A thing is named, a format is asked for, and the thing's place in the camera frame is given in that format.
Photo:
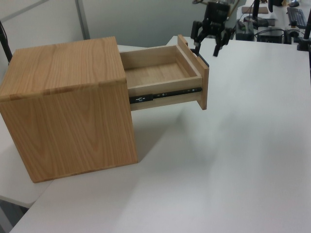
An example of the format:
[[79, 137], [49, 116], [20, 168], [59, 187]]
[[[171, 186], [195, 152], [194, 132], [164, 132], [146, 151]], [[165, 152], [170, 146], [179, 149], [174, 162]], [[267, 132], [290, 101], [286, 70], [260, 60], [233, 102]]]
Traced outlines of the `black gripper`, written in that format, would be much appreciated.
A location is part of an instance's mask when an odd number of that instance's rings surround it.
[[195, 48], [191, 49], [193, 53], [199, 53], [201, 42], [206, 37], [215, 37], [214, 57], [217, 57], [222, 47], [229, 43], [234, 34], [233, 28], [225, 28], [229, 10], [229, 4], [224, 1], [209, 1], [207, 3], [204, 21], [194, 21], [192, 24], [190, 37], [194, 40], [195, 45]]

